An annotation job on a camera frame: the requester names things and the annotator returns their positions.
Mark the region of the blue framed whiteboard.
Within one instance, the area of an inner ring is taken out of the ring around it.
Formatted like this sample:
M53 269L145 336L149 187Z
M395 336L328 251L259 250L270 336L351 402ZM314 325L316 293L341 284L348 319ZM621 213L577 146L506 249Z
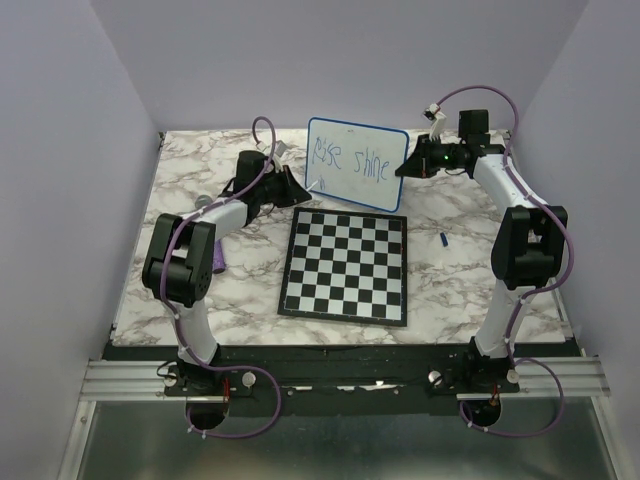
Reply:
M319 180L314 193L394 213L403 185L395 170L409 146L404 130L313 117L307 127L305 187Z

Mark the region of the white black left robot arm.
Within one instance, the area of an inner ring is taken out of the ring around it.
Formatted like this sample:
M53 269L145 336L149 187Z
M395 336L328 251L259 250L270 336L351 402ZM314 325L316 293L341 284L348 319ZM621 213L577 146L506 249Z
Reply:
M212 364L219 343L210 330L205 306L214 272L215 244L251 224L265 205L298 206L311 194L288 166L256 150L239 153L236 172L222 192L185 214L161 214L154 225L142 269L142 283L171 312L178 339L175 370L159 371L167 386L187 382L201 395L214 393L228 368Z

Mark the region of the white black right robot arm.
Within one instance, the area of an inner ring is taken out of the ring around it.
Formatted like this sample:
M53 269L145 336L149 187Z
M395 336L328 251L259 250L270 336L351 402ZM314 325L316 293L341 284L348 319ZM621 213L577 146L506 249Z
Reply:
M460 112L455 143L441 140L446 117L440 105L430 105L424 115L431 130L418 137L396 176L426 179L461 170L502 216L491 251L496 283L489 310L460 366L444 378L450 386L480 392L514 375L515 338L526 310L562 266L568 213L531 192L514 168L509 147L492 142L487 111Z

